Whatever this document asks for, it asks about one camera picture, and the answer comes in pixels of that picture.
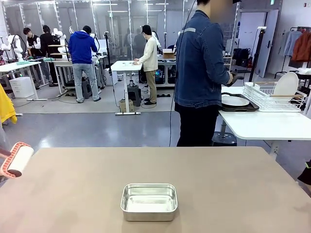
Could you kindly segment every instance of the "stainless steel tray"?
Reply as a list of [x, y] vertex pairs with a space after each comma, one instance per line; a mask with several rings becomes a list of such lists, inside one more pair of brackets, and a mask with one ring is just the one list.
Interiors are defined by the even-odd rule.
[[121, 209], [127, 221], [172, 221], [177, 206], [175, 187], [168, 183], [128, 184], [121, 199]]

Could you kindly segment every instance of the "yellow cloth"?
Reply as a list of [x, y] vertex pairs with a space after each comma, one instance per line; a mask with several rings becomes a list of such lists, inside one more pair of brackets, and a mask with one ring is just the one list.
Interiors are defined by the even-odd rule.
[[13, 107], [13, 103], [10, 98], [4, 92], [3, 87], [0, 84], [0, 117], [1, 123], [5, 122], [7, 119], [15, 124], [17, 122], [16, 112]]

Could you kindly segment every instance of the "blue denim shirt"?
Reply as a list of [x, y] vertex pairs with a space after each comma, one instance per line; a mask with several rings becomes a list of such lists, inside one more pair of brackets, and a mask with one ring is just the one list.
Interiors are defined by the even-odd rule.
[[221, 105], [221, 84], [229, 81], [223, 47], [219, 24], [196, 10], [177, 40], [176, 103], [195, 108]]

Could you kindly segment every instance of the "white dish rack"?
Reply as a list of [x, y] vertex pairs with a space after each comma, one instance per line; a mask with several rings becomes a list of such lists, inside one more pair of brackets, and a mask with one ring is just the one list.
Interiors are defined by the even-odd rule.
[[276, 82], [244, 83], [243, 95], [259, 106], [261, 112], [300, 112], [307, 95], [274, 95]]

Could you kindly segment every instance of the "beige shirt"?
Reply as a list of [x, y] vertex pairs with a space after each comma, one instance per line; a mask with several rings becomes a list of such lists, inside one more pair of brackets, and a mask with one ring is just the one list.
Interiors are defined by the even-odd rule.
[[144, 64], [144, 71], [157, 70], [156, 40], [153, 37], [149, 38], [138, 64]]

